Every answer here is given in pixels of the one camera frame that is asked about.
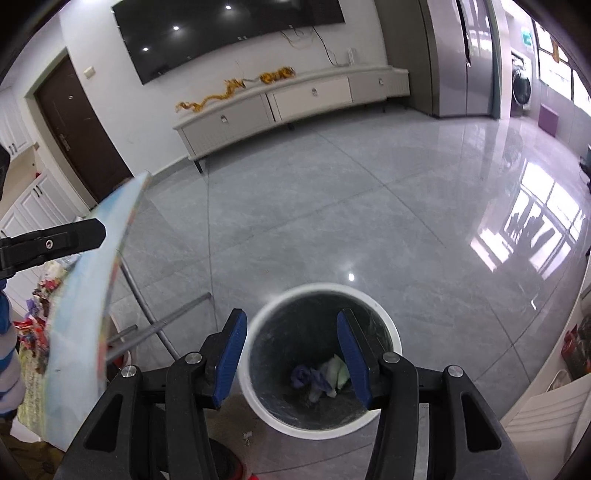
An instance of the debris on floor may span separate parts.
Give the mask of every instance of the debris on floor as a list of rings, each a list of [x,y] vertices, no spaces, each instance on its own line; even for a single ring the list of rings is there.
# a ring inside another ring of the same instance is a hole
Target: debris on floor
[[[244,432],[242,434],[242,440],[244,440],[244,445],[246,445],[247,447],[250,447],[250,445],[251,445],[251,437],[252,437],[252,432]]]
[[[291,386],[299,390],[310,384],[308,400],[310,403],[317,403],[322,393],[335,398],[337,390],[341,390],[349,378],[347,365],[335,354],[318,368],[309,368],[305,365],[295,367],[291,372]]]

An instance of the blue gripper pad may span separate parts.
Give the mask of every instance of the blue gripper pad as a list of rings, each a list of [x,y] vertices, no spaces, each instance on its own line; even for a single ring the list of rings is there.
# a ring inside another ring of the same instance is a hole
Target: blue gripper pad
[[[369,389],[369,369],[357,344],[347,318],[343,312],[339,312],[336,318],[336,333],[339,338],[340,349],[343,351],[347,369],[351,376],[351,383],[355,389],[358,400],[369,409],[372,400]]]
[[[246,313],[242,312],[236,321],[234,330],[230,334],[226,348],[224,349],[216,368],[216,387],[213,391],[212,399],[216,408],[222,405],[222,402],[230,393],[232,381],[236,374],[240,354],[246,340]]]

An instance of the purple stool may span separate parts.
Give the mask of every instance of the purple stool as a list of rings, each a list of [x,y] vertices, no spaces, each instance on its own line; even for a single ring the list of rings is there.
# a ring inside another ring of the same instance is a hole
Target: purple stool
[[[556,136],[556,131],[558,130],[558,113],[545,106],[543,103],[540,106],[538,127],[553,137]]]

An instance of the trash can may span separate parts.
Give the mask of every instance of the trash can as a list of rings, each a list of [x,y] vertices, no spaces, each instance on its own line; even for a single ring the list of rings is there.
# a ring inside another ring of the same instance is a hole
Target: trash can
[[[349,381],[336,398],[323,395],[311,404],[292,387],[297,365],[314,367],[334,354],[344,360],[336,333],[342,309],[352,309],[366,334],[402,354],[394,322],[371,297],[354,288],[315,283],[288,290],[249,322],[238,379],[251,408],[266,424],[292,437],[324,440],[367,425],[378,410],[367,411]]]

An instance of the brown door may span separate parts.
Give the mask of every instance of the brown door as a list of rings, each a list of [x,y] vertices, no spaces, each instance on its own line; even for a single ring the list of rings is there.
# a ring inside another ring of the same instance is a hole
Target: brown door
[[[62,152],[97,202],[132,176],[92,109],[70,57],[35,96]]]

